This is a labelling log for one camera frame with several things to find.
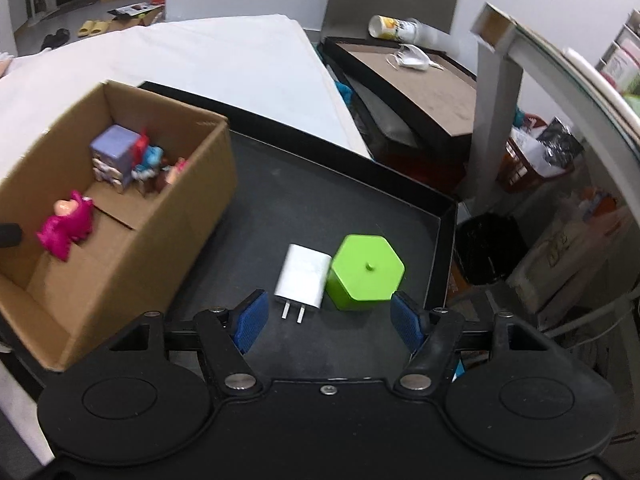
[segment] orange basket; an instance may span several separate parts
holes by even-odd
[[[571,163],[566,167],[564,173],[550,177],[541,176],[529,164],[515,140],[509,137],[496,181],[507,193],[518,193],[526,189],[533,189],[543,182],[565,176],[573,170],[574,165]]]

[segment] metal frame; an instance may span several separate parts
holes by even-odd
[[[481,214],[492,205],[499,155],[511,131],[524,70],[584,135],[640,221],[639,147],[598,90],[558,49],[489,4],[472,31],[487,45],[479,47],[476,120],[465,183],[471,213]]]

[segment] black trash bag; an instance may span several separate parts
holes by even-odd
[[[545,160],[558,168],[565,169],[584,151],[578,139],[557,117],[538,136],[538,141],[545,147]]]
[[[471,285],[506,279],[528,250],[513,217],[485,213],[456,229],[454,257]]]

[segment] pink toy figure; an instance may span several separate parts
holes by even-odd
[[[53,216],[47,218],[37,233],[42,246],[57,259],[66,262],[71,242],[84,240],[93,229],[92,209],[94,201],[77,191],[71,192],[71,200],[58,200],[53,205]]]
[[[167,175],[166,182],[167,184],[174,184],[175,180],[178,178],[183,171],[185,166],[187,165],[187,161],[182,157],[178,158],[178,161],[175,163],[175,166],[169,170],[169,175]]]

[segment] blue gripper pad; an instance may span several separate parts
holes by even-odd
[[[391,324],[412,354],[422,346],[425,339],[418,308],[397,292],[391,297]]]
[[[465,365],[462,364],[462,361],[458,361],[458,366],[456,367],[456,373],[453,375],[453,380],[455,381],[463,373],[465,373]]]
[[[269,319],[269,295],[256,290],[231,311],[231,337],[240,353],[245,354],[258,339]]]

